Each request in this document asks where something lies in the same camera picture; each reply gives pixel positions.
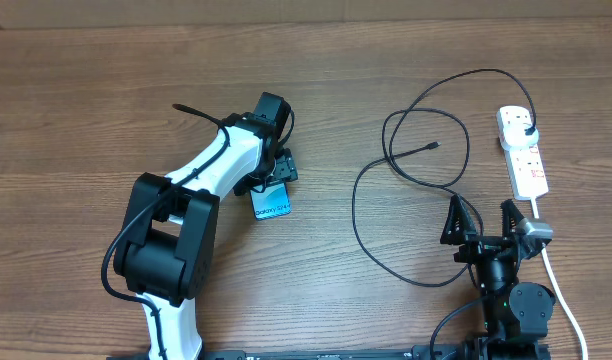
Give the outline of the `white charger plug adapter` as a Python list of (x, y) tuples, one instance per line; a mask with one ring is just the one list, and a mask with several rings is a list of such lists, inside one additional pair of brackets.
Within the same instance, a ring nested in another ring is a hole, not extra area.
[(534, 146), (539, 141), (539, 131), (523, 124), (504, 124), (500, 129), (500, 143), (505, 151), (516, 151)]

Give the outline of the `white power strip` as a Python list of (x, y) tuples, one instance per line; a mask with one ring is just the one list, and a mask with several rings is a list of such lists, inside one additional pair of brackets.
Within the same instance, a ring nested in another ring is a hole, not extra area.
[[(500, 129), (504, 124), (523, 124), (524, 128), (532, 126), (529, 110), (515, 105), (501, 107), (496, 113), (496, 119), (499, 140)], [(537, 199), (549, 191), (538, 143), (516, 151), (504, 150), (504, 155), (515, 199)]]

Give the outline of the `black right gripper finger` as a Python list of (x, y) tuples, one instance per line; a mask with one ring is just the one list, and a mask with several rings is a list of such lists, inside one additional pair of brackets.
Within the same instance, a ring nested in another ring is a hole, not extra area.
[(450, 199), (447, 219), (440, 237), (444, 245), (463, 245), (477, 235), (476, 226), (459, 195)]
[(511, 199), (503, 201), (500, 208), (502, 210), (502, 235), (507, 238), (518, 238), (522, 234), (519, 230), (519, 223), (524, 219), (524, 215)]

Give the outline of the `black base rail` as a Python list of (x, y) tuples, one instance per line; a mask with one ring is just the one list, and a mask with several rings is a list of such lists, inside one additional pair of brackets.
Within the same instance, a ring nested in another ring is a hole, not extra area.
[[(458, 359), (536, 359), (551, 360), (547, 345), (539, 345), (534, 350), (515, 348), (513, 353), (503, 350), (500, 344), (490, 344), (487, 354), (479, 355), (466, 345), (436, 345), (435, 358), (442, 360)], [(415, 345), (406, 350), (348, 350), (324, 352), (266, 352), (246, 353), (242, 350), (204, 351), (199, 359), (204, 360), (429, 360), (428, 345)]]

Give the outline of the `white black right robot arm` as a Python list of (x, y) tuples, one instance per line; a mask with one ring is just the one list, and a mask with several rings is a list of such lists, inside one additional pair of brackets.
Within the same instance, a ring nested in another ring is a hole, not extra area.
[[(512, 200), (500, 204), (502, 234), (477, 232), (465, 201), (450, 200), (440, 238), (458, 251), (454, 261), (475, 268), (480, 297), (453, 310), (431, 335), (431, 359), (548, 359), (550, 353), (539, 340), (548, 334), (556, 296), (549, 288), (522, 282), (518, 274), (524, 260), (537, 256), (552, 241), (554, 231), (546, 222), (524, 216)], [(451, 349), (436, 345), (440, 330), (454, 317), (481, 306), (485, 331), (466, 337)]]

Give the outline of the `Samsung Galaxy smartphone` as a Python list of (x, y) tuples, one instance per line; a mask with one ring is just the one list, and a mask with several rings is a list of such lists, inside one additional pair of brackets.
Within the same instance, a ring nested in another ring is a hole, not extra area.
[(287, 215), (291, 212), (291, 203), (284, 183), (254, 187), (250, 193), (254, 216), (257, 220), (266, 220)]

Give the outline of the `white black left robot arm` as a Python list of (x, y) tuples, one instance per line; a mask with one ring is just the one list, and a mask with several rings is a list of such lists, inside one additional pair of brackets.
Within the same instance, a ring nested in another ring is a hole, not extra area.
[(195, 299), (209, 276), (218, 212), (229, 194), (250, 194), (257, 217), (290, 210), (286, 185), (297, 180), (285, 144), (295, 114), (284, 98), (263, 93), (255, 109), (224, 119), (213, 142), (183, 167), (135, 181), (121, 230), (109, 245), (100, 278), (111, 296), (142, 306), (150, 337), (144, 359), (199, 359), (203, 340)]

